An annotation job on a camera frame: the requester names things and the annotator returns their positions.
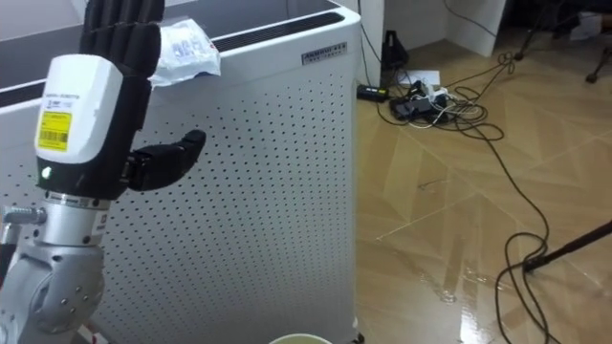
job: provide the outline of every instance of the wooden floor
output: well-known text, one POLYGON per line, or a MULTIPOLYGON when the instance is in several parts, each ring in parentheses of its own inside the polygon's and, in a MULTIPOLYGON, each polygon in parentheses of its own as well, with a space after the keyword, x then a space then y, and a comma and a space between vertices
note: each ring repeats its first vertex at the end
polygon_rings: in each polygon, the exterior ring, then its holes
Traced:
MULTIPOLYGON (((506 132, 495 147, 550 221, 551 248, 612 219, 612 71, 596 85, 583 82, 599 59, 596 43, 529 54, 482 99, 489 122, 506 132)), ((437 43, 411 52, 409 68, 440 70, 445 83, 494 64, 495 57, 437 43)), ((458 133, 393 127, 360 102, 358 151, 357 298, 366 342, 503 343, 493 284, 505 267, 504 243, 520 230, 542 234, 544 225, 490 148, 458 133)), ((520 241, 511 258, 534 246, 520 241)), ((612 236, 530 281, 563 344, 611 342, 612 236)), ((509 279, 500 292, 513 342, 543 343, 509 279)))

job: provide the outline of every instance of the white wall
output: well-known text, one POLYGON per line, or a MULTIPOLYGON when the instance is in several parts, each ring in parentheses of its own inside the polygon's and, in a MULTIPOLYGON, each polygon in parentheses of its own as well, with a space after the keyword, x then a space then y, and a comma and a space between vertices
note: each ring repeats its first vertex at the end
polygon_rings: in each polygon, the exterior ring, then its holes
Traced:
MULTIPOLYGON (((497 33, 506 0, 448 0, 448 4, 457 13, 497 33)), ((447 39, 483 56, 491 56, 495 46, 495 37, 452 14, 448 15, 447 39)))
MULTIPOLYGON (((334 1, 353 11, 358 9, 357 0, 334 1)), ((361 0, 361 23, 367 32, 367 36, 370 38, 372 46, 376 50, 376 55, 374 55, 365 37, 361 34, 369 80, 375 86, 379 86, 381 81, 381 63, 378 58, 381 57, 381 50, 383 48, 384 3, 385 0, 361 0)), ((368 82, 368 77, 365 76, 365 68, 362 63, 357 79, 362 84, 367 84, 368 82)))
POLYGON ((0 0, 0 41, 77 23, 71 0, 0 0))
POLYGON ((385 30, 395 30, 409 50, 447 36, 448 12, 443 0, 386 0, 385 30))
MULTIPOLYGON (((506 0, 447 0, 457 13, 497 33, 506 0)), ((442 39, 490 56, 495 37, 448 12, 444 0, 386 0, 385 30, 395 30, 406 49, 442 39)))

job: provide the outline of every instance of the robotic hand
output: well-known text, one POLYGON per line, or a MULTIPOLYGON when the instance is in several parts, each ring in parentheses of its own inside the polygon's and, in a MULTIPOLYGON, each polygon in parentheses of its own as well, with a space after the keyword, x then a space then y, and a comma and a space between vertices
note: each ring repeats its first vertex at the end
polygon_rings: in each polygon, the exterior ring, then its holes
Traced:
POLYGON ((34 138, 42 207, 3 214, 4 263, 14 254, 0 290, 0 344, 70 343, 102 298, 98 245, 111 202, 128 187, 177 182, 204 147, 205 133, 194 130, 131 152, 160 56, 163 13, 164 0, 90 0, 79 54, 51 63, 34 138), (42 227, 17 244, 23 224, 42 227))

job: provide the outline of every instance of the white paper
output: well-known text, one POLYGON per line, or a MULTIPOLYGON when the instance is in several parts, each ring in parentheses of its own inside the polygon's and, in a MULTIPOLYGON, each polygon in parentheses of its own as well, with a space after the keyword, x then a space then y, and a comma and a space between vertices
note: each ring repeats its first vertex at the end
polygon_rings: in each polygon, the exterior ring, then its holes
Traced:
POLYGON ((601 33, 601 15, 593 12, 581 12, 579 14, 580 25, 570 32, 570 40, 583 40, 595 37, 601 33))
POLYGON ((404 85, 417 80, 424 80, 429 85, 440 85, 440 71, 404 71, 398 75, 398 82, 404 85))

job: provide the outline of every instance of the black power adapter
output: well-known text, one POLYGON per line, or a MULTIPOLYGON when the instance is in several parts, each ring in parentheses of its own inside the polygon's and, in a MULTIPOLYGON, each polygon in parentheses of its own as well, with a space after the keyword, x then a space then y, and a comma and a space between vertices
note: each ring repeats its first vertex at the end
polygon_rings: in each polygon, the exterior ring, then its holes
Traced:
POLYGON ((357 99, 385 102, 389 99, 389 90, 374 86, 357 86, 357 99))

